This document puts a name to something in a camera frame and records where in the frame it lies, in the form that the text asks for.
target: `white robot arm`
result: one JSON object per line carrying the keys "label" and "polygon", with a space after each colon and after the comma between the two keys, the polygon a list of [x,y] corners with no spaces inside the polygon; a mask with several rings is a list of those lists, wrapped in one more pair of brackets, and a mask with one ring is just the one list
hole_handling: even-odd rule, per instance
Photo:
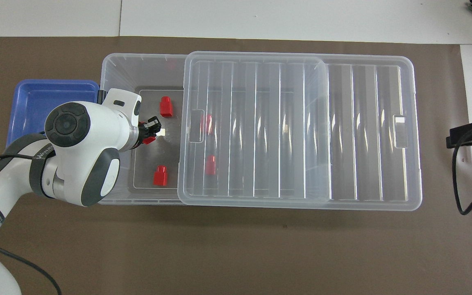
{"label": "white robot arm", "polygon": [[[0,156],[0,226],[20,196],[34,192],[90,206],[113,188],[119,153],[151,142],[161,128],[152,117],[139,123],[141,97],[111,89],[103,104],[76,101],[55,108],[46,137],[23,136]],[[17,282],[0,263],[0,294],[19,295]]]}

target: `red object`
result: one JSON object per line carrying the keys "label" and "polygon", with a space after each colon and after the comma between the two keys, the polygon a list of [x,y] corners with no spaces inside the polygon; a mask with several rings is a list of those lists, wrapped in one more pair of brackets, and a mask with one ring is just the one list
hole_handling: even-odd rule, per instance
{"label": "red object", "polygon": [[154,136],[150,136],[150,137],[148,137],[148,138],[145,138],[145,139],[143,140],[143,143],[144,143],[144,144],[149,144],[149,143],[151,143],[151,142],[153,142],[153,141],[155,141],[155,140],[156,140],[156,138],[155,138]]}
{"label": "red object", "polygon": [[212,128],[212,115],[211,114],[208,114],[206,116],[206,126],[205,126],[205,129],[207,130],[206,133],[207,135],[209,136],[210,134],[212,134],[213,132],[213,128]]}
{"label": "red object", "polygon": [[167,167],[160,165],[154,172],[154,185],[167,186]]}
{"label": "red object", "polygon": [[170,102],[170,97],[164,96],[161,98],[159,103],[159,114],[165,118],[172,116],[172,102]]}
{"label": "red object", "polygon": [[214,155],[210,155],[207,157],[205,163],[205,174],[216,175],[216,157],[214,157]]}

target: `blue container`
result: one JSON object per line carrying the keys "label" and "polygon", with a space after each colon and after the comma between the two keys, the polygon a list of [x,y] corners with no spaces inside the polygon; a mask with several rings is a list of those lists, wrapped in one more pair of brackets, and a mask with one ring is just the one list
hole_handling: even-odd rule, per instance
{"label": "blue container", "polygon": [[7,146],[43,131],[48,114],[69,101],[97,102],[99,86],[91,80],[23,80],[14,91]]}

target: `transparent plastic lid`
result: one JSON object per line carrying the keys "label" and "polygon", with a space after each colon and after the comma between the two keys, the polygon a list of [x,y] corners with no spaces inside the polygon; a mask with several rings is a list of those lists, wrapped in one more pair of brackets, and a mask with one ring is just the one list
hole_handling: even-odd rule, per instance
{"label": "transparent plastic lid", "polygon": [[404,57],[193,52],[178,197],[189,205],[411,211],[421,204]]}
{"label": "transparent plastic lid", "polygon": [[194,52],[185,62],[178,196],[185,204],[320,207],[330,197],[326,64]]}

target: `transparent plastic container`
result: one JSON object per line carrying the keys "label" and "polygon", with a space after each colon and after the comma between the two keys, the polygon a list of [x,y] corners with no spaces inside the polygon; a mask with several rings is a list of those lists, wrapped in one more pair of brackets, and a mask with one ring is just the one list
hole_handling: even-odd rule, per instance
{"label": "transparent plastic container", "polygon": [[[407,58],[112,54],[103,61],[101,88],[112,87],[140,93],[147,117],[166,91],[185,95],[173,99],[179,123],[162,120],[170,131],[162,138],[179,138],[124,153],[103,204],[180,198],[193,205],[412,211],[421,203]],[[167,189],[151,186],[165,159],[174,161],[167,166],[174,180]]]}

